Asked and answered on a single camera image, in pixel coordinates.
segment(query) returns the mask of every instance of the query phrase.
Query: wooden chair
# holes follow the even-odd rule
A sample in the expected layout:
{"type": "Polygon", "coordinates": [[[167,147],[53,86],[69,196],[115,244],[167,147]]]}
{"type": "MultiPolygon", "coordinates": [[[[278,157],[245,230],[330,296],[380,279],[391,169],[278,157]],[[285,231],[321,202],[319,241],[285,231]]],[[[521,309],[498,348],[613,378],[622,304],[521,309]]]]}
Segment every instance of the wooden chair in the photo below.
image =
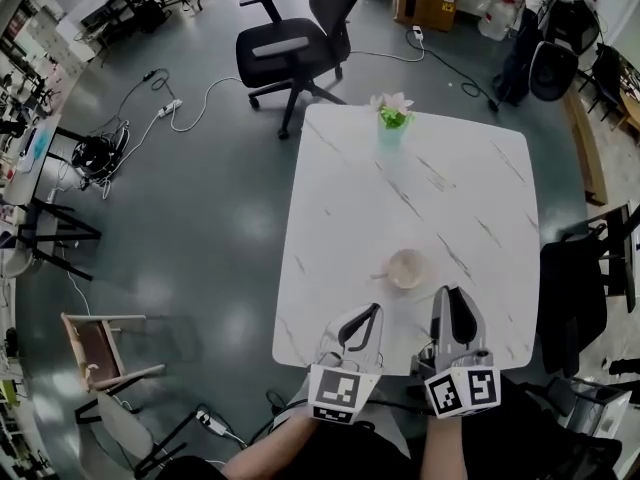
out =
{"type": "Polygon", "coordinates": [[[114,332],[120,328],[111,327],[114,320],[145,320],[145,315],[60,315],[71,342],[73,355],[80,369],[80,377],[87,391],[102,391],[139,379],[165,369],[164,364],[126,373],[118,353],[114,332]]]}

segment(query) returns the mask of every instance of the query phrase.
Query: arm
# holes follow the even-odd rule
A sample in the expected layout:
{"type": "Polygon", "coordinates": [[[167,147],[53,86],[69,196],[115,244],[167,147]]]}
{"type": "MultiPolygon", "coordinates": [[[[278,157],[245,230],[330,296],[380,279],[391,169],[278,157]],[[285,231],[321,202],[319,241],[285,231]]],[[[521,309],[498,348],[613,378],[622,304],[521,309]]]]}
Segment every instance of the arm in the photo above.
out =
{"type": "Polygon", "coordinates": [[[464,480],[462,419],[429,418],[420,480],[464,480]]]}
{"type": "Polygon", "coordinates": [[[309,47],[309,39],[306,37],[296,37],[278,43],[271,43],[253,49],[256,59],[272,59],[273,57],[284,57],[305,50],[309,47]]]}
{"type": "Polygon", "coordinates": [[[268,480],[287,467],[318,426],[304,413],[291,416],[267,437],[241,451],[222,469],[229,480],[268,480]]]}
{"type": "Polygon", "coordinates": [[[264,10],[267,11],[267,14],[271,18],[271,21],[278,23],[279,21],[282,21],[282,18],[278,13],[278,9],[276,9],[276,6],[273,4],[273,1],[274,0],[240,0],[240,7],[261,3],[264,6],[264,10]]]}

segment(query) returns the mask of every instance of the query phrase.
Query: white container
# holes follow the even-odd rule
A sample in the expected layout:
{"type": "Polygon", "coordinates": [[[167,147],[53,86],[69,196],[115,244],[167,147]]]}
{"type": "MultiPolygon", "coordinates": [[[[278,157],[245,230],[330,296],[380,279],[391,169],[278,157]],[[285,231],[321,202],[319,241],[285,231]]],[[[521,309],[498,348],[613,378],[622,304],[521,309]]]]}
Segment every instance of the white container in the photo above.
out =
{"type": "Polygon", "coordinates": [[[514,0],[497,0],[489,6],[484,17],[478,22],[478,30],[489,39],[502,41],[507,36],[517,13],[514,0]]]}

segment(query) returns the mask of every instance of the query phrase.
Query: chair base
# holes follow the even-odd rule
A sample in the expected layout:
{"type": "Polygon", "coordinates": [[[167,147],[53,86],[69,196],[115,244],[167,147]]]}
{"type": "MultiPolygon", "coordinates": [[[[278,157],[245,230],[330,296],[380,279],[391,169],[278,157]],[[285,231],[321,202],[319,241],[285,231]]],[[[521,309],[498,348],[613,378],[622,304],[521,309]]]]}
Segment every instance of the chair base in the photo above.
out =
{"type": "MultiPolygon", "coordinates": [[[[340,66],[336,67],[336,77],[338,78],[338,80],[342,78],[342,68],[340,66]]],[[[275,84],[262,87],[256,91],[249,93],[249,103],[251,103],[251,106],[257,110],[260,108],[260,103],[257,100],[258,96],[264,96],[265,94],[284,91],[286,89],[291,89],[291,94],[289,95],[287,108],[284,112],[284,117],[282,118],[282,126],[280,127],[280,130],[278,130],[278,138],[280,140],[289,138],[289,131],[287,128],[289,126],[289,121],[291,120],[291,115],[293,114],[293,108],[295,107],[298,96],[302,91],[309,91],[313,96],[331,101],[336,105],[347,104],[345,101],[341,100],[337,96],[334,96],[329,91],[318,87],[313,82],[313,79],[284,80],[282,82],[277,82],[275,84]]]]}

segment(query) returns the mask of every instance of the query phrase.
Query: green leaves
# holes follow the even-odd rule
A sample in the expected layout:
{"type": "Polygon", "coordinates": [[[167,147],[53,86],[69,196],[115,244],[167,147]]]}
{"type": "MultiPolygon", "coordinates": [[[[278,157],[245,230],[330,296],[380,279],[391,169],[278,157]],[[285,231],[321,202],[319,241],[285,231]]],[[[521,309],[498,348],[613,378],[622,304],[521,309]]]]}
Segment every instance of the green leaves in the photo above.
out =
{"type": "Polygon", "coordinates": [[[380,118],[386,128],[401,128],[405,124],[408,124],[411,117],[412,115],[410,113],[405,115],[395,108],[390,108],[385,105],[380,106],[380,118]]]}

